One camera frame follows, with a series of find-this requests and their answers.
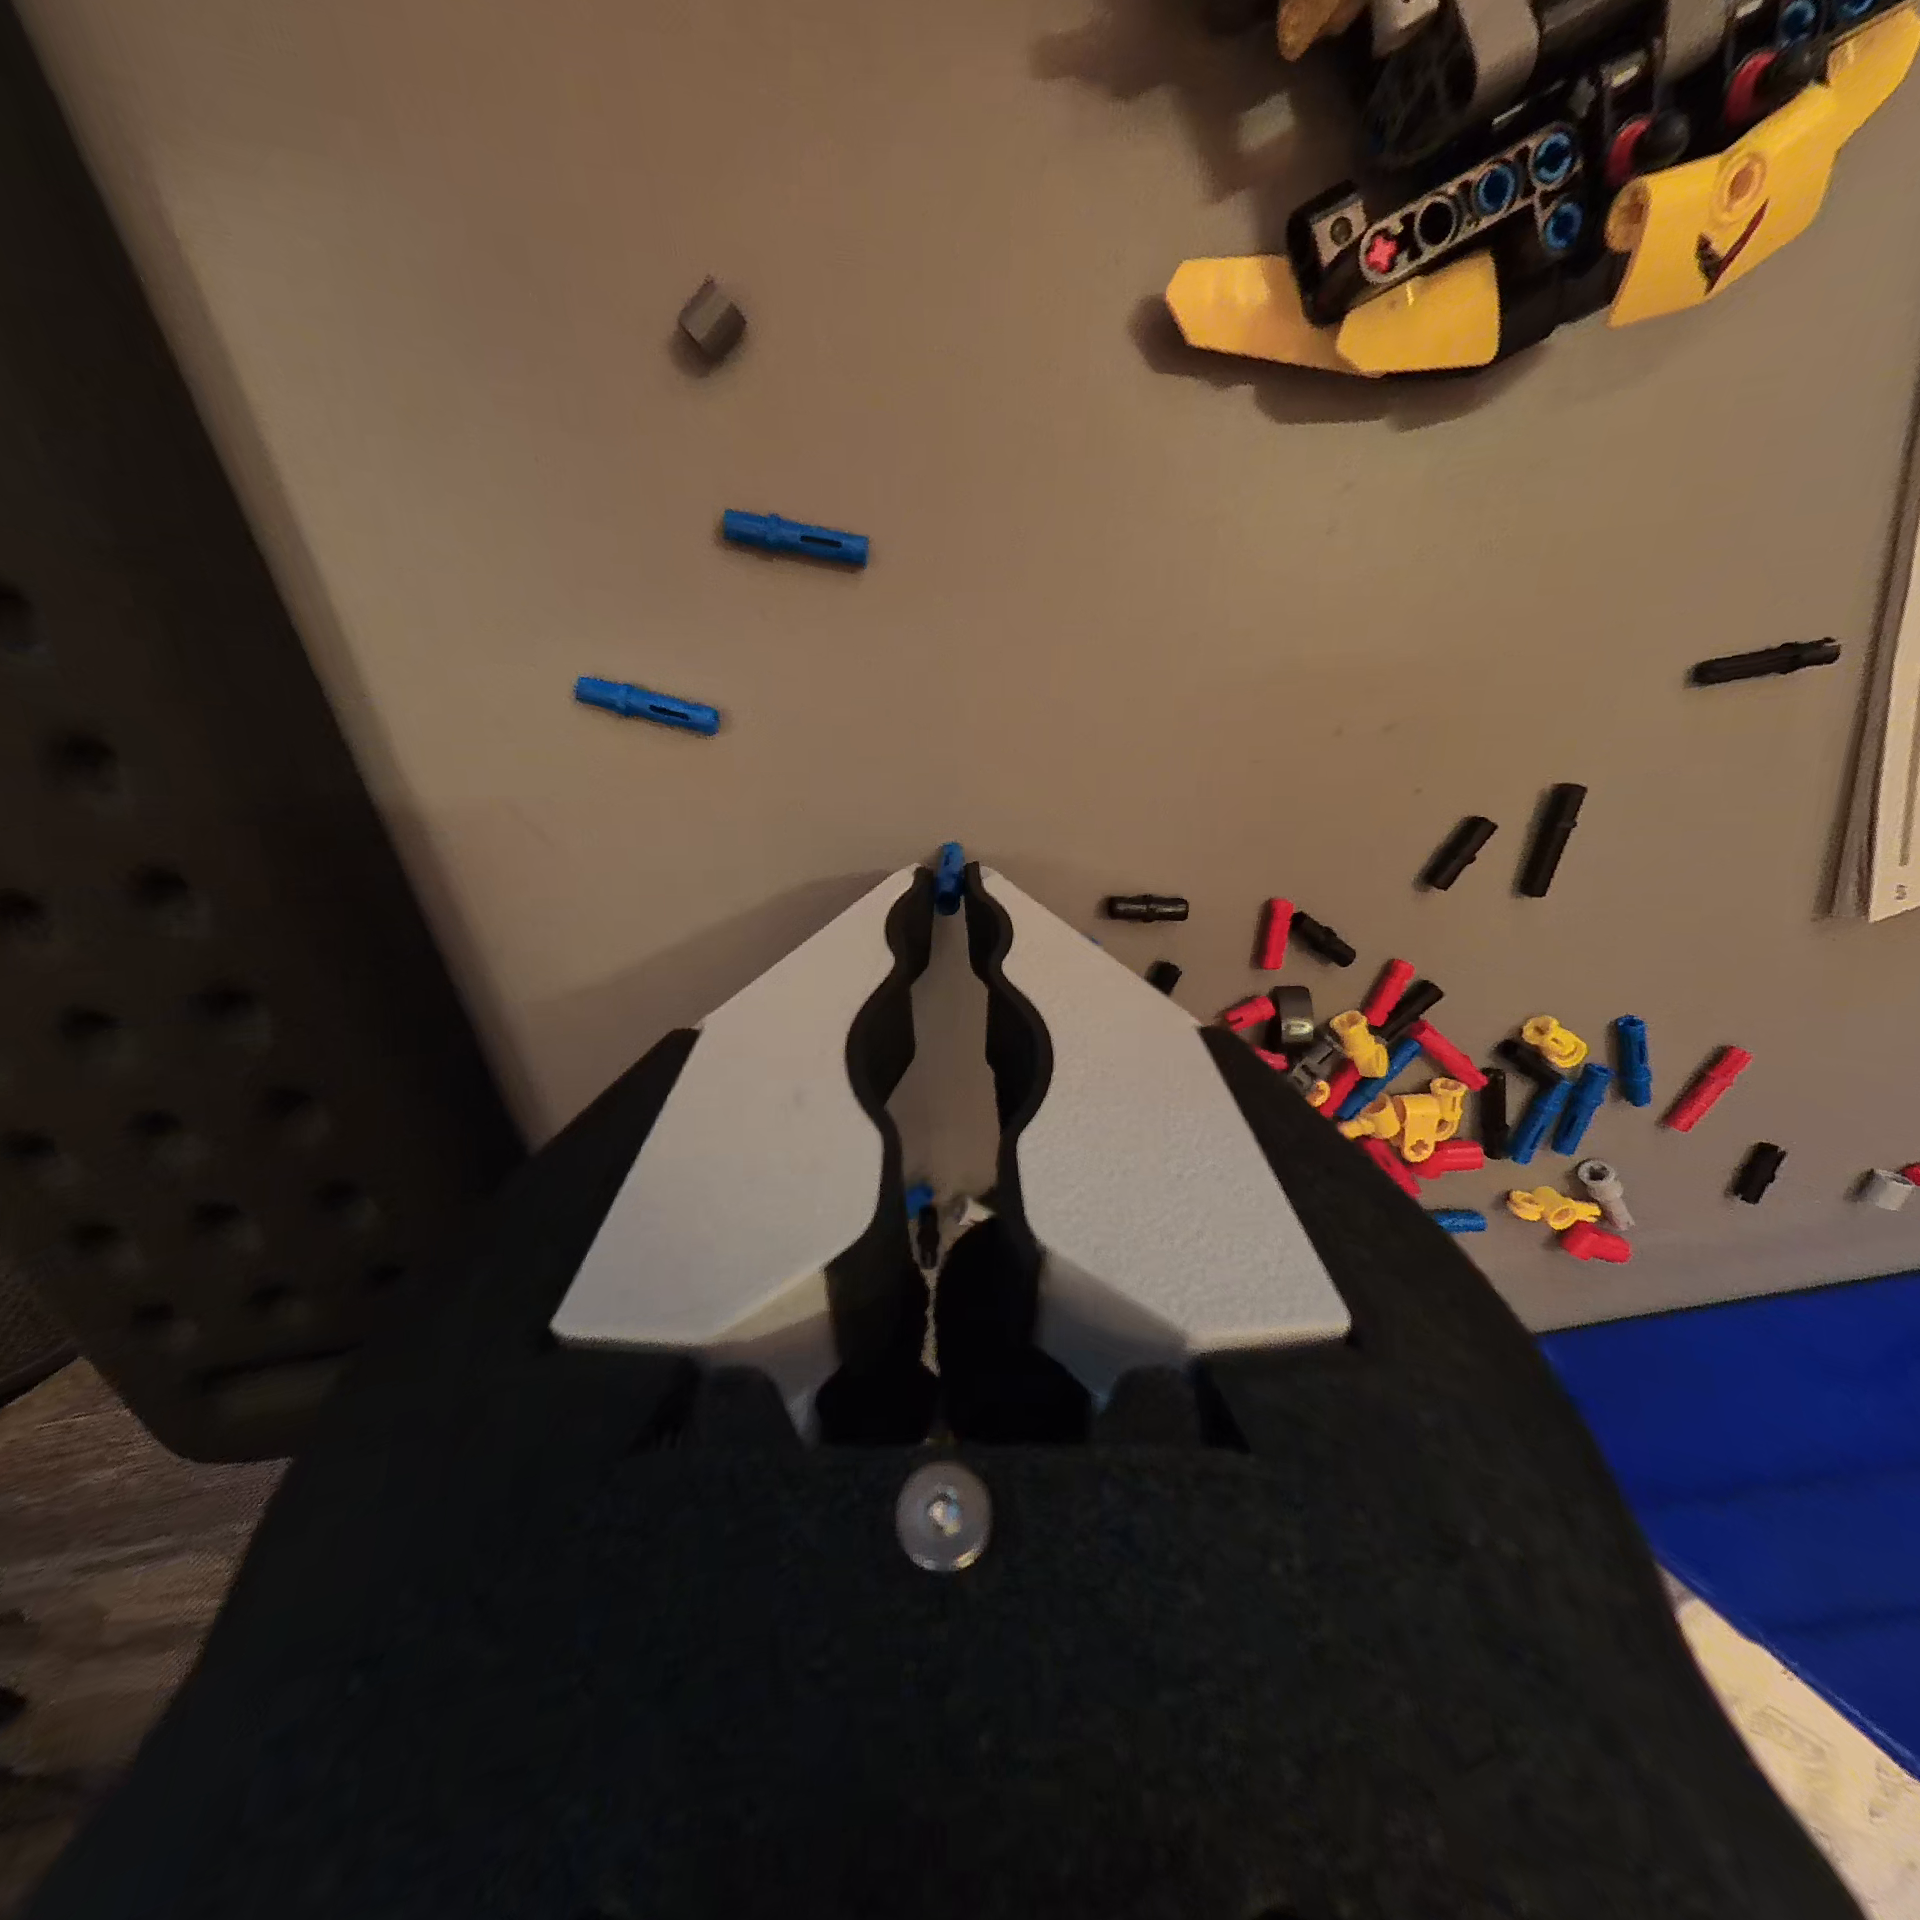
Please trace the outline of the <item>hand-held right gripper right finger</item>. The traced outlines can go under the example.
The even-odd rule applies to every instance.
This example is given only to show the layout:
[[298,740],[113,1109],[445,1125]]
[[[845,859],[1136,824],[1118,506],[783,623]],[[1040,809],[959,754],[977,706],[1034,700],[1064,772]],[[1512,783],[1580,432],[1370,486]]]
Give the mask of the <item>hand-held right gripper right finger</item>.
[[990,1217],[943,1270],[958,1433],[1079,1445],[1134,1375],[1341,1344],[1212,1035],[1007,875],[963,884],[999,1134]]

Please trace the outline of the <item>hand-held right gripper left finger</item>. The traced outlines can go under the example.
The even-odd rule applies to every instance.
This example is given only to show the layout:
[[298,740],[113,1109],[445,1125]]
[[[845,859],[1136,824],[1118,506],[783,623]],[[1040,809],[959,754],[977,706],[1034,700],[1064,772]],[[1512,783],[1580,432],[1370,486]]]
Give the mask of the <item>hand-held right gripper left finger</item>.
[[585,1351],[756,1370],[834,1445],[916,1445],[937,1385],[890,1097],[934,875],[897,868],[711,1008],[548,1319]]

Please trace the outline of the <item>blue plastic bin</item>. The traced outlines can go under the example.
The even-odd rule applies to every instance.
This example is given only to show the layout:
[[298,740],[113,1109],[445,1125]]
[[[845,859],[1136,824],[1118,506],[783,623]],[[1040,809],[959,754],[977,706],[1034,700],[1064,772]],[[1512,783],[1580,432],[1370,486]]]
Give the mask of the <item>blue plastic bin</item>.
[[1916,1274],[1543,1350],[1655,1560],[1916,1775]]

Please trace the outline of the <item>instruction booklet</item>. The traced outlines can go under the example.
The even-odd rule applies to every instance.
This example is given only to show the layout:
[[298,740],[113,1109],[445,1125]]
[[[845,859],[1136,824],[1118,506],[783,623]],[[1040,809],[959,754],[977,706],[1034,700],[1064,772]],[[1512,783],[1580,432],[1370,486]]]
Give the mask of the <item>instruction booklet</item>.
[[1826,912],[1869,925],[1916,912],[1916,426],[1905,452]]

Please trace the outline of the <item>yellow black toy brick car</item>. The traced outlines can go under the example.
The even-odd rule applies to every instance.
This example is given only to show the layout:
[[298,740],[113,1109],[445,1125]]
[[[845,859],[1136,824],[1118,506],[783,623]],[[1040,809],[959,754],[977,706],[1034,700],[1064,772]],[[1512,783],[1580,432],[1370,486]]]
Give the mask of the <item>yellow black toy brick car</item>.
[[1467,377],[1568,325],[1716,305],[1820,217],[1916,61],[1916,5],[1277,5],[1287,61],[1370,26],[1358,165],[1284,252],[1189,258],[1189,350]]

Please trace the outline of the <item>grey desk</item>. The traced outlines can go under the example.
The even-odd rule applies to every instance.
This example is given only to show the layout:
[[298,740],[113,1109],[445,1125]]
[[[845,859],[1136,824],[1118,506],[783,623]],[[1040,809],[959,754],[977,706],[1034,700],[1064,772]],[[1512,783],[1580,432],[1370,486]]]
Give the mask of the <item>grey desk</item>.
[[[1916,1269],[1916,916],[1826,919],[1916,385],[1916,79],[1729,305],[1476,379],[1189,354],[1182,258],[1346,178],[1341,90],[1182,5],[22,5],[524,1128],[959,839],[1070,925],[1264,900],[1370,979],[1610,1021],[1634,1263],[1495,1217],[1531,1325]],[[675,350],[717,277],[730,364]],[[845,571],[723,509],[868,535]],[[1783,639],[1842,661],[1686,685]],[[717,740],[578,678],[723,711]],[[1545,900],[1518,868],[1584,783]],[[1498,824],[1450,893],[1421,868]]]

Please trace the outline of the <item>pile of black red pins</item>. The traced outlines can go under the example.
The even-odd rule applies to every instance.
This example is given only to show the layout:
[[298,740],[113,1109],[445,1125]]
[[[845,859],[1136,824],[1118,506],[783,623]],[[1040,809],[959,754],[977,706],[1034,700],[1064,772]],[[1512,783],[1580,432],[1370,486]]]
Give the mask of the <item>pile of black red pins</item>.
[[[1791,673],[1824,671],[1842,661],[1842,639],[1820,638],[1820,639],[1783,639],[1764,651],[1747,651],[1734,657],[1698,661],[1690,668],[1686,685],[1730,685],[1752,681],[1783,681]],[[1572,842],[1572,831],[1578,827],[1580,808],[1587,802],[1584,783],[1555,783],[1543,803],[1534,821],[1531,839],[1523,857],[1518,868],[1518,900],[1545,900],[1565,848]],[[1484,818],[1467,818],[1457,824],[1454,838],[1432,857],[1421,868],[1421,889],[1427,893],[1450,893],[1450,884],[1476,864],[1480,848],[1495,838],[1498,824]],[[1118,925],[1187,925],[1189,903],[1173,895],[1106,895],[1100,903],[1100,916]],[[1323,922],[1310,919],[1297,905],[1268,903],[1260,919],[1260,944],[1257,944],[1257,969],[1277,974],[1287,956],[1287,944],[1299,940],[1314,956],[1328,967],[1353,967],[1357,950],[1346,937]]]

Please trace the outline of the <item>black perforated pad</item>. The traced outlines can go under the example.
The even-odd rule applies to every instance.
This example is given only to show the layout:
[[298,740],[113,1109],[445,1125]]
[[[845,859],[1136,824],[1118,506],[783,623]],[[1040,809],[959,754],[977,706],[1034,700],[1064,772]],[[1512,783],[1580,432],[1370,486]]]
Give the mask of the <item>black perforated pad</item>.
[[4,5],[4,1274],[174,1454],[289,1456],[519,1159]]

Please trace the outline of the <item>white printed paper bag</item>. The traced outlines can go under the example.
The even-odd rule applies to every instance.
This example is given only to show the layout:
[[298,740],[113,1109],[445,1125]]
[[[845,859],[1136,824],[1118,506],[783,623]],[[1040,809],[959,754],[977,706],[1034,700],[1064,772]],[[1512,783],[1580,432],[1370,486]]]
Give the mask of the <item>white printed paper bag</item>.
[[1916,1917],[1916,1777],[1701,1598],[1669,1599],[1747,1755],[1858,1907]]

